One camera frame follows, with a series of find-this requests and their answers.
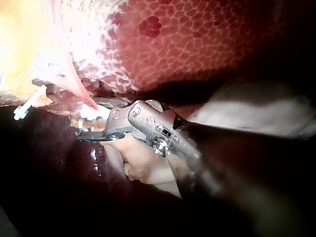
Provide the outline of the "right arm instrument jaw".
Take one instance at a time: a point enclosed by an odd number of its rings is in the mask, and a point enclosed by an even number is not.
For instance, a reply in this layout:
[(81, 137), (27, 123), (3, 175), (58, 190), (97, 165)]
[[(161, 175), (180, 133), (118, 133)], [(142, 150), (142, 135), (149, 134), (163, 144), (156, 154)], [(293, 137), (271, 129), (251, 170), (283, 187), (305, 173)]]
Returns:
[(84, 131), (81, 129), (75, 132), (75, 138), (77, 140), (86, 142), (101, 142), (114, 141), (117, 139), (117, 136), (108, 135), (105, 131)]
[(130, 102), (114, 97), (94, 97), (93, 100), (96, 102), (97, 105), (101, 107), (107, 108), (109, 110), (113, 109), (114, 107), (125, 108), (130, 106)]

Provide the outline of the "right arm instrument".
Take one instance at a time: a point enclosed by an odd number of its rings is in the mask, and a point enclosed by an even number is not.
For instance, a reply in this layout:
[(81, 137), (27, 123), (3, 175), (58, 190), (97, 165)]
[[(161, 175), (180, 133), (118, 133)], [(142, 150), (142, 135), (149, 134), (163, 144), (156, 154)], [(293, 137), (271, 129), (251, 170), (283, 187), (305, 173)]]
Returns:
[(173, 154), (188, 163), (199, 163), (201, 152), (186, 131), (190, 125), (191, 122), (158, 101), (137, 100), (130, 106), (111, 110), (105, 139), (115, 141), (131, 134), (162, 157)]

